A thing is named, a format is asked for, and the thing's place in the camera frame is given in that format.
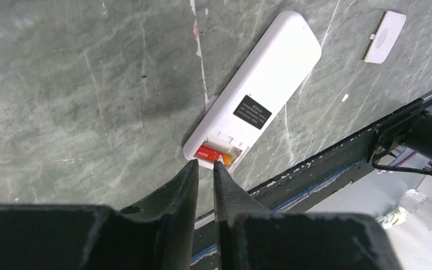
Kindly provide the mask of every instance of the cable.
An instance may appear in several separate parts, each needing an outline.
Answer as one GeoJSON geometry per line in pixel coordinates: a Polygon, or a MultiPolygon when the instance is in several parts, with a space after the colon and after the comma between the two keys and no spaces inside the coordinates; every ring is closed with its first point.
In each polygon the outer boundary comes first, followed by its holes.
{"type": "Polygon", "coordinates": [[[426,176],[432,176],[432,170],[420,170],[420,169],[414,169],[414,168],[407,168],[407,167],[396,167],[396,166],[386,166],[386,165],[379,165],[375,162],[375,160],[379,160],[381,157],[385,156],[386,153],[380,153],[373,156],[372,159],[372,166],[375,169],[378,170],[387,170],[392,172],[403,172],[403,173],[418,173],[418,174],[424,174],[426,176]]]}

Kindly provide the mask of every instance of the marble surface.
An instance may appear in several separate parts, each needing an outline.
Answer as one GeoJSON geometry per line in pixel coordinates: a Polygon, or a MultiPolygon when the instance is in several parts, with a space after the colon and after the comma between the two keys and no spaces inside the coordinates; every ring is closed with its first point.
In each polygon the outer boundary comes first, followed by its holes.
{"type": "MultiPolygon", "coordinates": [[[[245,189],[432,89],[432,1],[0,0],[0,202],[122,208],[163,185],[282,10],[322,58],[234,172],[245,189]],[[385,10],[407,21],[383,64],[364,63],[385,10]]],[[[200,179],[197,215],[213,208],[200,179]]]]}

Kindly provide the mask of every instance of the battery compartment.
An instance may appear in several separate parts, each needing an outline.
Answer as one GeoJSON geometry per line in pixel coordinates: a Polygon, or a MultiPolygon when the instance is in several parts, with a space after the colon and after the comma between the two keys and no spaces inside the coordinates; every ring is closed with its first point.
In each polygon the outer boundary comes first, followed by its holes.
{"type": "Polygon", "coordinates": [[[211,165],[216,160],[220,160],[231,172],[249,151],[249,147],[244,147],[241,143],[237,144],[236,147],[217,136],[208,135],[196,151],[194,158],[211,163],[211,165]]]}

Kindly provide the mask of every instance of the black label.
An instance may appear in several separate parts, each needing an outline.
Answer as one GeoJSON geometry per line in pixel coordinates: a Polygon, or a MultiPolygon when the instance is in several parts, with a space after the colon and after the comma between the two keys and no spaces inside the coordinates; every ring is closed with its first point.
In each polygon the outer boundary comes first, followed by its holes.
{"type": "Polygon", "coordinates": [[[272,112],[249,96],[245,96],[233,114],[256,128],[262,129],[267,119],[271,117],[272,112]]]}

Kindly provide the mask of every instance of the orange battery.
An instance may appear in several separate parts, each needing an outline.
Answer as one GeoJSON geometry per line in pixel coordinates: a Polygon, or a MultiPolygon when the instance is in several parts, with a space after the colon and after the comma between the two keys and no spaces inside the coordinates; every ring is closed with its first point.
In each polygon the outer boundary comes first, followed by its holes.
{"type": "Polygon", "coordinates": [[[196,151],[195,156],[209,161],[216,161],[221,156],[225,165],[232,162],[232,156],[230,154],[221,152],[206,145],[201,145],[198,151],[196,151]]]}

